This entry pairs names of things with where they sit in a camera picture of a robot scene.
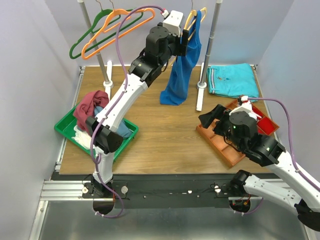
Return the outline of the yellow hanger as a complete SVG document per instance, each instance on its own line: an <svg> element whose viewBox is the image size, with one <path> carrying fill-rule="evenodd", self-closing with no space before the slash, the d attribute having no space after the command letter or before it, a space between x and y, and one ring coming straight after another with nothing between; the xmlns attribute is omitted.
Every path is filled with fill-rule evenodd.
<svg viewBox="0 0 320 240"><path fill-rule="evenodd" d="M206 7L203 7L199 10L201 12L201 20L200 22L202 23L203 20L206 18L206 15L207 15L207 8ZM194 35L195 33L195 30L193 31L190 31L191 28L193 27L193 25L196 23L197 19L197 11L192 9L185 21L185 24L184 24L184 30L187 30L188 31L188 41L191 40L192 36Z"/></svg>

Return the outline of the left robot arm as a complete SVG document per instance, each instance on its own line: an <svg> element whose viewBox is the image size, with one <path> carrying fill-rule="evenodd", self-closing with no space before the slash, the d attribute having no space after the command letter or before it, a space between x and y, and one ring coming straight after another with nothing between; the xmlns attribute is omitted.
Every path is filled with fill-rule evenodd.
<svg viewBox="0 0 320 240"><path fill-rule="evenodd" d="M119 125L137 98L144 93L162 73L162 68L172 56L185 56L189 31L174 35L168 27L158 24L145 40L145 47L131 63L125 79L106 107L95 117L85 121L91 135L90 154L95 164L93 191L101 198L111 191L113 162L123 137L117 133Z"/></svg>

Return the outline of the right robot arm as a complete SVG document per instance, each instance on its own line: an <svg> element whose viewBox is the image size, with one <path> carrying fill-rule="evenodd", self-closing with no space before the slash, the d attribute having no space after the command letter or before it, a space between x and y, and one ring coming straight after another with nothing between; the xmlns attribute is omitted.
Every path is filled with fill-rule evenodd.
<svg viewBox="0 0 320 240"><path fill-rule="evenodd" d="M284 189L248 171L239 170L224 187L227 193L269 200L293 212L308 228L320 230L319 182L307 178L306 173L295 168L292 155L275 138L258 132L257 117L251 108L239 106L231 110L218 104L198 118L205 129L215 124L212 131L216 135L230 141L237 151L272 171L291 188Z"/></svg>

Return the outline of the blue tank top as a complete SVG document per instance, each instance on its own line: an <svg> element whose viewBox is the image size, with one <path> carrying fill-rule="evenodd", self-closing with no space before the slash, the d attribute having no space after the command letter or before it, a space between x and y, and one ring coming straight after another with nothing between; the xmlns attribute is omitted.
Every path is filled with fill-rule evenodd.
<svg viewBox="0 0 320 240"><path fill-rule="evenodd" d="M160 93L159 102L162 105L179 106L188 97L191 73L199 60L202 48L200 41L201 19L202 12L198 10L195 23L191 27L193 35L188 41L186 55L176 58L167 86Z"/></svg>

